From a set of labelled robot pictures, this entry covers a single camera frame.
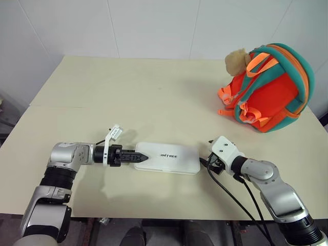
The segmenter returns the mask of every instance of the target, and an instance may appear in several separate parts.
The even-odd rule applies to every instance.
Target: white wall
[[[23,112],[63,55],[223,59],[286,43],[328,111],[327,0],[0,0],[0,95]]]

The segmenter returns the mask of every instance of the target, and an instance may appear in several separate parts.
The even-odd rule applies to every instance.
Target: table
[[[197,146],[224,135],[248,157],[269,160],[295,188],[314,218],[328,218],[328,135],[309,108],[271,133],[216,114],[216,91],[230,81],[223,61],[65,57],[0,148],[0,213],[22,214],[60,141],[97,142],[115,123],[117,141]],[[240,183],[219,180],[258,218]],[[252,187],[265,219],[271,219]],[[77,217],[248,220],[208,176],[83,166],[69,206]]]

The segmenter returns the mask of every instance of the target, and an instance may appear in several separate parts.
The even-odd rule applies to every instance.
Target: unitree logo
[[[178,158],[177,155],[161,154],[163,157]]]

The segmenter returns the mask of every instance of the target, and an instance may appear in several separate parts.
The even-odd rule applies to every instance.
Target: beige table
[[[221,61],[66,57],[0,149],[0,213],[22,214],[59,141],[96,142],[118,123],[118,143],[139,141],[199,147],[225,135],[248,157],[275,163],[314,218],[328,218],[328,135],[309,108],[294,124],[261,134],[218,116],[216,96],[230,78]],[[244,187],[219,180],[256,211]],[[271,219],[259,200],[265,219]],[[70,201],[74,216],[248,219],[209,178],[137,171],[132,166],[82,167]]]

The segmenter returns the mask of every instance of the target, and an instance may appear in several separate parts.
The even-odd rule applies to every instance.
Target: orange backpack
[[[226,110],[260,132],[275,131],[294,122],[314,91],[314,73],[296,51],[269,44],[250,52],[246,71],[218,91]]]

